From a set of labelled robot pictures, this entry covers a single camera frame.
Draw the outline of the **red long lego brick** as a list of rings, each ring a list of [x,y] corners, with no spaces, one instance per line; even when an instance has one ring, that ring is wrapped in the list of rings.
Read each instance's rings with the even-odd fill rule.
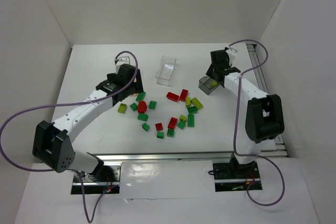
[[[187,98],[187,95],[188,95],[188,90],[183,89],[183,90],[181,91],[180,96],[179,96],[179,100],[182,101],[182,102],[185,102],[185,101],[186,101],[186,98]]]

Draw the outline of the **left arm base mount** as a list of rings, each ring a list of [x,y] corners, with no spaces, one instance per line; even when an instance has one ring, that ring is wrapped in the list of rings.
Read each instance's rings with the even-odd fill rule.
[[[97,174],[88,174],[80,171],[79,175],[74,174],[71,194],[81,195],[81,182],[82,179],[84,193],[86,195],[98,195],[106,193],[109,195],[120,193],[120,173],[121,164],[112,164],[110,166],[104,165],[104,167]]]

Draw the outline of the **green square lego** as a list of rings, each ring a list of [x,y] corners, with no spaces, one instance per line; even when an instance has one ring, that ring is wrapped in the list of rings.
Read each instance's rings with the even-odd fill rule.
[[[149,103],[149,109],[155,110],[156,109],[156,105],[157,105],[157,102],[151,100],[150,103]]]

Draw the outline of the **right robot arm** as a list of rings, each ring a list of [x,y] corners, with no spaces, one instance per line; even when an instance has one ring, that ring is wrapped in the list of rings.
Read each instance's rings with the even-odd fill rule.
[[[282,134],[285,125],[280,96],[270,95],[243,77],[230,62],[229,49],[210,52],[211,65],[206,75],[237,98],[234,124],[234,153],[228,171],[244,178],[256,165],[266,142]]]

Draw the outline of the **red round lego piece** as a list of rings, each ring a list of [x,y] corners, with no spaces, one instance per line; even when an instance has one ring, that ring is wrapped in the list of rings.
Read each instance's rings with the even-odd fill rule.
[[[138,110],[139,113],[145,113],[146,110],[147,110],[147,104],[146,104],[146,102],[143,101],[143,100],[140,101],[140,102],[138,103],[137,110]]]

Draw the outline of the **clear plastic container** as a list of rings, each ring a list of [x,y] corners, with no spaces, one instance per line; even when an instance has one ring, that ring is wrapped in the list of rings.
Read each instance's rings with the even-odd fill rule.
[[[176,58],[171,56],[162,56],[160,66],[156,72],[156,84],[169,87],[176,64]]]

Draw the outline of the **yellow-green long lego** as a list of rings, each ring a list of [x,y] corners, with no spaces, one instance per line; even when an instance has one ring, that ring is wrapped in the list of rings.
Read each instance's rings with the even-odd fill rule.
[[[191,104],[194,105],[195,107],[197,107],[198,110],[203,108],[202,103],[196,97],[191,99]]]

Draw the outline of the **wooden box container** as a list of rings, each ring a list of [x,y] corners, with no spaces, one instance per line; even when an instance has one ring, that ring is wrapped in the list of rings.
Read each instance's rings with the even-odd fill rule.
[[[130,94],[129,97],[137,97],[139,93]]]

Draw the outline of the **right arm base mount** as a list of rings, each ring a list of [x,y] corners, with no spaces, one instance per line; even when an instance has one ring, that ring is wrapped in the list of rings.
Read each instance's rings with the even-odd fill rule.
[[[213,163],[208,172],[214,179],[215,191],[262,190],[259,168],[256,162],[246,165],[231,159],[227,163]]]

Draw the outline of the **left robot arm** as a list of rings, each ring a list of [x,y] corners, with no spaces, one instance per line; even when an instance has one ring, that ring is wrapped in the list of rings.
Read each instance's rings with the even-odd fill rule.
[[[102,113],[130,95],[143,92],[141,72],[130,64],[122,64],[116,73],[107,75],[85,100],[66,115],[53,122],[41,121],[36,126],[32,154],[62,173],[68,169],[84,172],[95,181],[113,170],[103,160],[90,153],[75,151],[72,144],[77,136]]]

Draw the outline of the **dark smoked plastic container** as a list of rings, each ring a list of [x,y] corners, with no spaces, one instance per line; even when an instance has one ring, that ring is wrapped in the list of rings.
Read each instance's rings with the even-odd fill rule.
[[[206,95],[210,95],[218,88],[218,86],[219,83],[208,76],[200,78],[198,82],[198,88]]]

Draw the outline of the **red curved lego brick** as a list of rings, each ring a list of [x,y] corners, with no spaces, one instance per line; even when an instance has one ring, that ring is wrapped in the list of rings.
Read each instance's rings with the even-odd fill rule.
[[[168,92],[166,97],[171,100],[171,101],[174,101],[174,102],[178,102],[179,101],[179,96],[175,93],[172,93],[172,92]]]

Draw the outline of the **yellow-green small lego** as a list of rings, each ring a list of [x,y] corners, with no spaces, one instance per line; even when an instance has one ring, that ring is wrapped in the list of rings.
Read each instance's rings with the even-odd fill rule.
[[[186,106],[187,108],[189,108],[190,105],[191,105],[191,98],[190,98],[190,97],[187,97],[186,100],[185,100],[185,106]]]
[[[180,121],[186,122],[187,117],[184,115],[180,115]]]

